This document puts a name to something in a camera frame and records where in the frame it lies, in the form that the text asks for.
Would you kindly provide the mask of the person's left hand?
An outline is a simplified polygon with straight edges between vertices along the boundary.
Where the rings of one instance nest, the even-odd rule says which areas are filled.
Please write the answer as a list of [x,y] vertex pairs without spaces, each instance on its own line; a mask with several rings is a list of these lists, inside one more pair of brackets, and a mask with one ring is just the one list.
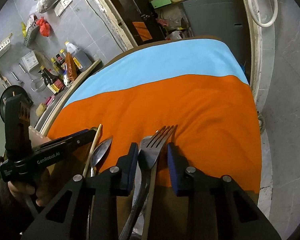
[[[31,140],[31,146],[41,146],[43,143],[50,142],[51,139],[39,133],[34,127],[29,127],[29,136]],[[7,183],[10,194],[17,200],[22,202],[25,197],[34,197],[35,207],[45,206],[51,196],[48,185],[48,171],[44,168],[41,171],[35,171],[34,176],[30,178],[29,182],[22,181],[9,181]]]

